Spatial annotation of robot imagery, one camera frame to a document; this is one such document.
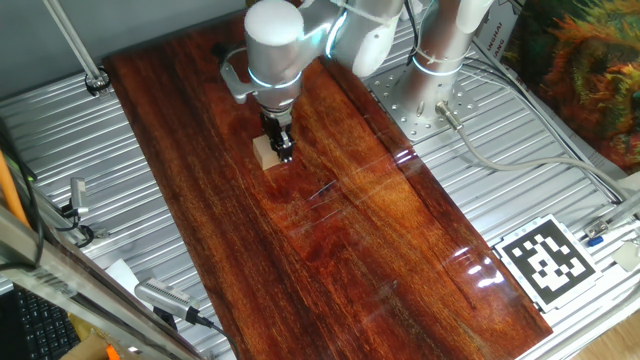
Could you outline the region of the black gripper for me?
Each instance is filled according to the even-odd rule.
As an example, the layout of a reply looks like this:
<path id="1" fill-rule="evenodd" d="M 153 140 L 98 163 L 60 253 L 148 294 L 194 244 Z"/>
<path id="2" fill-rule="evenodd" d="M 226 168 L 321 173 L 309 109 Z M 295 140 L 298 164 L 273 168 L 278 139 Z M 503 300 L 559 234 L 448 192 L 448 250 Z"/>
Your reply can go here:
<path id="1" fill-rule="evenodd" d="M 280 161 L 288 163 L 293 157 L 295 141 L 292 140 L 292 116 L 290 112 L 260 114 L 262 129 L 269 137 L 273 151 L 278 152 Z"/>

